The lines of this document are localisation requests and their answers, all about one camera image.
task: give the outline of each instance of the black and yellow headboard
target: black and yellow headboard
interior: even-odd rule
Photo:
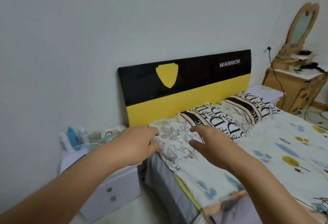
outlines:
[[[148,125],[245,91],[251,50],[118,68],[130,126]]]

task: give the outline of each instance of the floor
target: floor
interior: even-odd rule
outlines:
[[[305,118],[305,120],[311,124],[328,129],[328,120],[322,118],[322,116],[319,114],[321,112],[322,111],[320,109],[317,109],[315,107],[309,107],[309,109],[306,108],[304,110],[299,111],[297,113],[297,116],[302,119]]]
[[[157,194],[143,181],[140,181],[141,196],[127,205],[117,209],[93,224],[118,224],[118,223],[140,223],[140,224],[171,224],[170,217],[158,198]],[[86,224],[84,219],[77,215],[71,224]]]

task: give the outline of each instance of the shield logo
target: shield logo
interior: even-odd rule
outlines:
[[[174,63],[158,65],[156,68],[156,73],[161,79],[162,83],[168,87],[172,88],[176,82],[176,77],[178,76],[179,66]]]

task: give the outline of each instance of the wooden baseboard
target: wooden baseboard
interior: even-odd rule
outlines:
[[[321,102],[312,102],[311,106],[320,109],[322,111],[328,111],[328,104],[321,103]]]

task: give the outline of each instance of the white bottle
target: white bottle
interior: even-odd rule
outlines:
[[[85,129],[83,127],[79,127],[79,138],[80,138],[80,142],[83,144],[90,143],[87,131],[85,131]]]
[[[67,135],[65,133],[61,133],[59,135],[61,143],[64,145],[66,152],[73,153],[75,152],[74,148],[72,147],[70,140],[68,139]]]

